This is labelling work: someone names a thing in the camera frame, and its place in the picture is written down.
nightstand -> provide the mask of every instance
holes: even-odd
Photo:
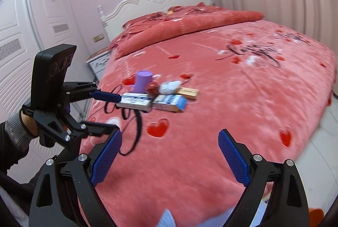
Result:
[[[90,65],[98,81],[101,80],[102,75],[104,74],[104,69],[109,61],[110,54],[111,50],[107,47],[95,52],[86,61]]]

red heart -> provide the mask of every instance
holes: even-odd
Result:
[[[284,146],[289,147],[290,146],[290,142],[291,142],[291,132],[288,131],[280,131],[279,133],[281,140],[284,144]]]
[[[230,44],[233,44],[233,45],[240,45],[242,42],[239,41],[239,40],[231,40],[230,41]]]
[[[285,61],[284,57],[281,57],[281,56],[276,56],[276,59],[279,61]]]
[[[169,128],[169,120],[161,118],[157,123],[151,123],[147,127],[147,133],[153,137],[162,137]]]
[[[134,85],[135,84],[135,74],[133,74],[130,77],[123,79],[122,84],[124,84],[126,86]]]
[[[182,79],[184,80],[189,80],[191,79],[194,75],[192,73],[184,73],[180,75]]]
[[[169,59],[177,59],[177,58],[179,58],[179,57],[180,57],[179,54],[175,54],[175,55],[169,56]]]
[[[238,56],[236,56],[236,57],[234,57],[234,59],[232,60],[232,63],[234,63],[234,64],[239,64],[239,62],[241,62],[242,60],[238,57]]]

white floor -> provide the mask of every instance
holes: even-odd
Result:
[[[310,208],[326,213],[338,195],[338,100],[332,98],[320,127],[296,161]]]

purple cup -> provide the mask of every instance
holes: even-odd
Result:
[[[150,71],[139,71],[136,73],[135,85],[132,92],[134,93],[146,93],[146,86],[153,81],[153,74]]]

gray sleeve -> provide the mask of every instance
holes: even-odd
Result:
[[[8,134],[11,142],[14,147],[16,147],[19,151],[24,152],[28,149],[29,143],[33,139],[20,121],[20,111],[12,114],[5,123],[5,131]]]

